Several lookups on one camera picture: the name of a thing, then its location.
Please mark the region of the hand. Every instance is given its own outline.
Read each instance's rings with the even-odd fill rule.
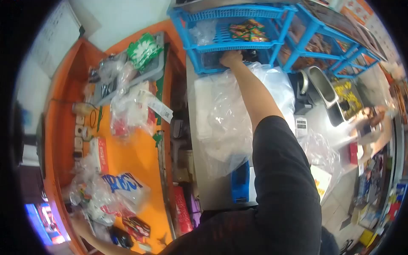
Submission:
[[[242,63],[241,51],[225,51],[220,59],[220,63],[228,68],[231,68],[237,63]]]
[[[82,213],[76,213],[71,218],[71,224],[74,231],[85,240],[93,236],[91,227]]]

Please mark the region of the red box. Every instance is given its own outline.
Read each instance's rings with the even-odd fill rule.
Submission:
[[[182,234],[185,234],[193,230],[193,225],[191,224],[186,200],[184,199],[183,188],[175,186],[174,195],[176,198],[177,220],[180,224],[180,231]]]
[[[89,150],[95,158],[99,173],[108,174],[108,159],[106,152],[106,140],[104,137],[98,136],[89,142]]]
[[[358,151],[357,142],[352,142],[350,144],[350,163],[355,165],[358,165],[357,151]]]

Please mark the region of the black cable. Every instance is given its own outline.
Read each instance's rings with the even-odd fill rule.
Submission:
[[[88,103],[88,102],[70,102],[70,101],[65,101],[65,100],[56,99],[56,98],[51,98],[50,102],[51,101],[55,101],[55,102],[62,103],[62,104],[89,104],[90,106],[92,106],[94,109],[91,111],[91,114],[89,115],[89,125],[90,125],[90,128],[92,129],[95,127],[95,124],[96,124],[96,119],[97,119],[96,111],[98,111],[101,114],[101,119],[103,118],[102,111],[98,109],[95,105]],[[92,113],[95,113],[95,119],[93,123],[91,124]]]

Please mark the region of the tape roll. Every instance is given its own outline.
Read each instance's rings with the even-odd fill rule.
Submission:
[[[82,129],[82,139],[86,142],[89,142],[92,139],[92,132],[90,127],[84,126],[84,128]]]

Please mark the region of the blue plastic shelf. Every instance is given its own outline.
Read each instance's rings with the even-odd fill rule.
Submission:
[[[283,71],[292,72],[293,70],[291,68],[299,57],[337,60],[329,67],[339,66],[345,59],[347,59],[347,55],[350,55],[353,50],[359,47],[359,44],[356,41],[350,39],[348,36],[336,31],[335,29],[326,26],[322,21],[306,10],[303,5],[296,4],[296,8],[298,9],[296,16],[301,20],[306,29],[297,44],[289,35],[286,35],[285,42],[291,50],[291,55],[287,59],[286,63],[282,65]],[[278,27],[282,26],[279,21],[276,21],[276,24]],[[317,33],[321,34],[323,36],[323,40],[331,45],[330,53],[310,52],[305,49],[312,37]],[[336,40],[349,44],[350,48],[347,51],[343,51]]]
[[[329,70],[333,72],[333,75],[338,78],[355,78],[380,61],[377,56],[361,45],[352,50],[352,52],[350,50],[347,51],[348,54],[345,55],[345,60],[330,67]],[[367,63],[363,54],[374,61],[371,64]]]
[[[218,7],[193,14],[187,13],[181,8],[174,8],[170,9],[168,14],[180,35],[183,47],[191,59],[195,72],[204,74],[225,70],[224,67],[217,64],[206,66],[202,62],[203,54],[210,52],[214,52],[214,56],[218,56],[217,54],[221,51],[257,49],[262,52],[263,58],[264,56],[269,57],[268,64],[273,64],[281,45],[283,45],[295,12],[297,12],[297,9],[293,5],[273,7],[263,4],[240,4]],[[239,24],[250,18],[265,26],[263,31],[271,40],[270,42],[246,42],[239,38],[231,38],[228,31],[229,25]],[[206,19],[217,19],[216,34],[212,44],[199,46],[195,42],[194,36],[190,34],[189,29],[195,27],[198,21]],[[277,29],[271,19],[282,20],[282,26]]]

